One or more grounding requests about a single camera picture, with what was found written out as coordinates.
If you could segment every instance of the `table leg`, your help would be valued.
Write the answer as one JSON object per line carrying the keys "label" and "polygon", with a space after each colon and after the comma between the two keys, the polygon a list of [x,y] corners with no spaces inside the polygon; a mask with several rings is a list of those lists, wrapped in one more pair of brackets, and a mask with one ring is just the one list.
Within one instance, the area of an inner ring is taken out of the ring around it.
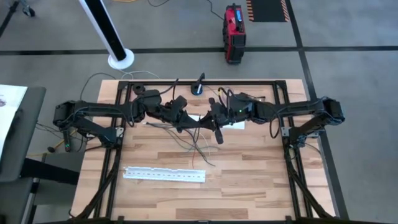
{"label": "table leg", "polygon": [[44,162],[25,158],[21,170],[22,177],[36,177],[45,180],[54,180],[64,184],[77,185],[79,172],[46,164]]}

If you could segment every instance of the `floor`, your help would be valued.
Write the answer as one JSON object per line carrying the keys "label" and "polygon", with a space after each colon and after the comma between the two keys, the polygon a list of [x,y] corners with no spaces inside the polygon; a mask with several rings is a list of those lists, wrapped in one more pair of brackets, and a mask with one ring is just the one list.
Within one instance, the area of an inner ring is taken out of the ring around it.
{"label": "floor", "polygon": [[[103,1],[127,48],[222,47],[221,20],[211,14],[205,0],[171,0],[157,8],[150,7],[146,0]],[[327,128],[327,132],[350,219],[397,223],[398,150],[395,146],[398,140],[394,131],[398,129],[395,113],[398,109],[395,97],[398,2],[290,1],[294,12],[294,16],[290,12],[292,23],[253,23],[246,18],[247,46],[295,47],[296,41],[301,40],[297,48],[300,53],[246,52],[242,64],[237,66],[227,65],[223,53],[211,51],[136,54],[131,70],[148,70],[162,78],[197,78],[205,72],[207,78],[303,79],[309,95],[315,90],[317,96],[327,95],[344,106],[346,122]],[[122,73],[108,66],[108,56],[103,51],[86,51],[101,50],[104,46],[78,1],[28,2],[37,16],[25,16],[19,6],[0,36],[0,83],[46,87],[39,122],[51,125],[55,105],[77,100],[91,74],[104,72],[120,78]],[[213,2],[218,14],[231,3]],[[235,0],[235,3],[246,8],[244,0]],[[6,5],[0,2],[0,21],[7,13]],[[299,38],[292,28],[294,19]],[[29,53],[28,50],[38,52],[21,55]],[[95,101],[101,80],[105,78],[93,78],[83,99]],[[136,78],[153,77],[140,73]],[[37,156],[58,141],[50,133],[36,131],[29,154]],[[74,142],[75,151],[79,146],[79,141]],[[75,155],[56,155],[53,162],[78,169],[82,153]],[[38,198],[42,197],[42,205],[37,209],[35,223],[68,217],[73,189],[48,184],[48,187],[41,185]],[[54,201],[57,194],[64,197]]]}

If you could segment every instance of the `warning stripe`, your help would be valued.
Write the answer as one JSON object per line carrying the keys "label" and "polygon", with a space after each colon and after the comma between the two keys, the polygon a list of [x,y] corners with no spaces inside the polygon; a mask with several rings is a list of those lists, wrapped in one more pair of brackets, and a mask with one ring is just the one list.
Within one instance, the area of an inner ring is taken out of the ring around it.
{"label": "warning stripe", "polygon": [[286,6],[285,0],[280,0],[280,4],[282,5],[282,9],[284,11],[285,21],[286,22],[290,21],[290,16],[289,16],[289,13],[287,11],[287,6]]}

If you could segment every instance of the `black floor stripe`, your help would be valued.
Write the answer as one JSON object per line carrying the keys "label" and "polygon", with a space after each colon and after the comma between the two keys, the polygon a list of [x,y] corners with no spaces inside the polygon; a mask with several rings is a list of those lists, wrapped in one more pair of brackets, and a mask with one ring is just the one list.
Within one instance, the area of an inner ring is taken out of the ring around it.
{"label": "black floor stripe", "polygon": [[[222,47],[131,49],[135,54],[220,53]],[[398,46],[347,46],[347,47],[246,47],[245,52],[362,52],[398,51]],[[0,55],[101,55],[98,50],[0,50]]]}
{"label": "black floor stripe", "polygon": [[0,37],[2,36],[2,34],[4,33],[4,31],[6,30],[8,23],[11,20],[11,17],[13,15],[13,13],[15,12],[17,6],[19,4],[19,1],[15,1],[12,6],[10,7],[6,18],[4,19],[4,21],[2,22],[1,26],[0,26]]}
{"label": "black floor stripe", "polygon": [[[314,100],[317,98],[317,94],[315,92],[315,87],[313,85],[310,67],[308,66],[307,57],[305,56],[305,49],[303,47],[303,42],[301,39],[299,27],[297,25],[297,21],[294,16],[293,7],[292,7],[292,3],[290,2],[290,0],[286,0],[286,6],[287,6],[287,10],[289,12],[290,22],[292,24],[294,37],[295,37],[295,40],[297,43],[298,54],[300,56],[300,61],[301,61],[302,67],[303,67],[303,72],[304,72],[305,82],[306,82],[307,88],[308,88],[308,93],[310,94],[311,100]],[[337,213],[340,218],[348,220],[349,219],[348,212],[347,212],[346,204],[344,201],[343,192],[341,191],[340,181],[337,176],[337,171],[336,171],[335,163],[333,160],[333,155],[331,153],[331,149],[330,149],[330,145],[329,145],[329,141],[328,141],[326,132],[323,132],[321,134],[320,141],[321,141],[322,150],[324,153],[324,159],[326,162],[327,172],[329,173],[331,188],[333,189],[332,196],[334,196],[334,199],[335,199],[335,203],[337,206]]]}

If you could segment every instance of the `wood grain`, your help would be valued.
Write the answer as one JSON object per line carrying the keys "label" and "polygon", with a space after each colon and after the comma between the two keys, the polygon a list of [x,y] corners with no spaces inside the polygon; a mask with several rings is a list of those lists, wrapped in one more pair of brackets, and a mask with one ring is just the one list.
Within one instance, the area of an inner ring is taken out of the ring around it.
{"label": "wood grain", "polygon": [[[292,102],[306,100],[301,80],[286,80]],[[114,103],[118,81],[103,81],[98,102]],[[218,86],[209,86],[216,90]],[[269,86],[229,86],[235,93],[246,92],[253,96],[265,96],[274,102]],[[168,86],[146,86],[147,89],[165,90]],[[190,114],[202,116],[210,109],[208,98],[216,95],[204,88],[201,96],[193,96],[189,86],[177,86],[176,95],[183,95]],[[162,103],[170,101],[172,92],[162,95]],[[294,118],[296,125],[308,121],[310,116]],[[109,126],[109,118],[95,118],[102,126]],[[144,121],[158,123],[146,118]],[[224,129],[224,144],[217,145],[210,130],[200,132],[211,146],[203,149],[208,165],[197,154],[192,160],[192,151],[181,148],[164,130],[142,123],[128,127],[124,136],[121,165],[114,199],[112,219],[124,215],[126,220],[284,220],[286,215],[294,217],[286,166],[283,159],[280,136],[272,139],[269,125],[246,122],[244,130]],[[274,131],[277,122],[273,122]],[[187,133],[178,134],[190,141]],[[307,140],[318,147],[316,140]],[[99,145],[90,141],[87,147]],[[200,147],[206,143],[199,138]],[[310,191],[327,210],[334,215],[328,182],[319,153],[311,147],[301,149],[305,175]],[[98,188],[104,149],[85,154],[78,187],[73,202],[72,214],[79,214],[91,200]],[[124,166],[164,167],[170,169],[204,169],[206,182],[185,183],[154,180],[123,179]],[[300,208],[303,209],[302,194],[298,189]],[[101,215],[106,209],[104,200]]]}

